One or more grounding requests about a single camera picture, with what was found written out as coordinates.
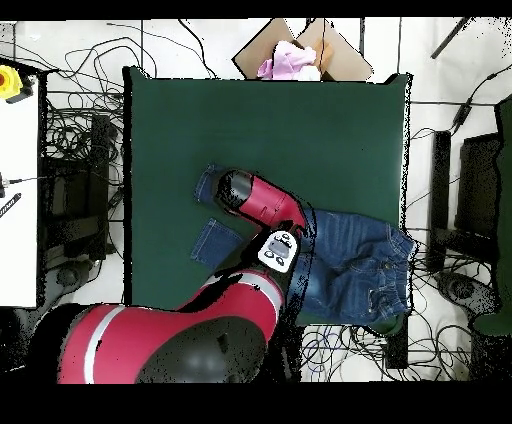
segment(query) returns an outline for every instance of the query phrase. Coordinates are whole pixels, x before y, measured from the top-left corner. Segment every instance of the pink cloth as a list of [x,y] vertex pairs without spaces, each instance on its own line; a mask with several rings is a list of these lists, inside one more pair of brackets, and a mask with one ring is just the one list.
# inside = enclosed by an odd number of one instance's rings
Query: pink cloth
[[266,60],[258,69],[258,77],[264,80],[299,80],[304,66],[311,65],[316,59],[316,52],[311,47],[304,50],[289,43],[277,43],[274,61]]

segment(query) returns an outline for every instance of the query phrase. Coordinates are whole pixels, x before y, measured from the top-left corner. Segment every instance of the red robot arm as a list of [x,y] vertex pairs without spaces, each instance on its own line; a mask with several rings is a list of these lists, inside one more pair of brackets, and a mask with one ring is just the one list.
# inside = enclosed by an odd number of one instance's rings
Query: red robot arm
[[58,383],[248,382],[279,320],[305,219],[293,196],[238,170],[218,175],[217,203],[260,227],[177,311],[101,304],[52,310],[28,366]]

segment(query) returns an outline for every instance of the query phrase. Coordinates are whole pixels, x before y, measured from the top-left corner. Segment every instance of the cardboard box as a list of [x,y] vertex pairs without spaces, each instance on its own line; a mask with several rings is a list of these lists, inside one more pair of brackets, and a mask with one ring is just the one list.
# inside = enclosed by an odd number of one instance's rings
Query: cardboard box
[[233,57],[233,63],[245,79],[257,79],[259,67],[265,60],[272,59],[279,41],[313,48],[317,52],[316,66],[323,48],[320,70],[323,81],[366,81],[373,74],[371,65],[323,18],[313,21],[297,39],[293,38],[284,19],[272,19]]

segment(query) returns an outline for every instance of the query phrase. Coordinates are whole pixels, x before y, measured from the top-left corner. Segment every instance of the blue jeans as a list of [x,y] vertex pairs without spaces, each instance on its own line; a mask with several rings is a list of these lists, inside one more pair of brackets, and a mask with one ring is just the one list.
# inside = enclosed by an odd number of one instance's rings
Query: blue jeans
[[[201,203],[213,203],[210,165],[195,190]],[[310,228],[313,211],[305,210]],[[372,325],[407,311],[408,258],[414,242],[390,224],[365,216],[314,210],[316,236],[303,237],[287,299],[302,295],[302,311],[330,322]],[[243,238],[215,219],[205,225],[191,258],[210,270],[243,242]]]

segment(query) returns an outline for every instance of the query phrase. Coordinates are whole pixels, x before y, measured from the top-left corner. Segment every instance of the dark green table surface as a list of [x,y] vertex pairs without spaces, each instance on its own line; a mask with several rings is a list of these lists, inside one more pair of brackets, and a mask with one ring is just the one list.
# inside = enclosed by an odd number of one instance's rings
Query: dark green table surface
[[[408,77],[388,84],[132,80],[132,303],[183,304],[209,270],[190,259],[208,218],[193,199],[209,162],[258,171],[314,208],[399,222]],[[300,314],[299,324],[322,320]]]

